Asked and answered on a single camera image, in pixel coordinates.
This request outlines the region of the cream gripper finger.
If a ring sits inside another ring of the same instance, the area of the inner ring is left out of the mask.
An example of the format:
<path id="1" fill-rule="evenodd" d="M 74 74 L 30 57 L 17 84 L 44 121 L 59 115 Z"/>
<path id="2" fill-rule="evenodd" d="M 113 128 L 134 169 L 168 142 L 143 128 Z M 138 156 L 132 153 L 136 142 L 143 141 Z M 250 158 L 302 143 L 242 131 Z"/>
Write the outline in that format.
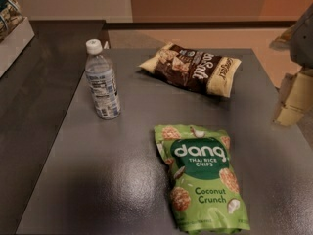
<path id="1" fill-rule="evenodd" d="M 275 50 L 286 50 L 290 47 L 291 37 L 294 32 L 294 26 L 286 29 L 281 35 L 276 37 L 271 43 L 270 47 Z"/>
<path id="2" fill-rule="evenodd" d="M 313 70 L 286 73 L 279 89 L 273 121 L 282 126 L 297 124 L 313 107 Z"/>

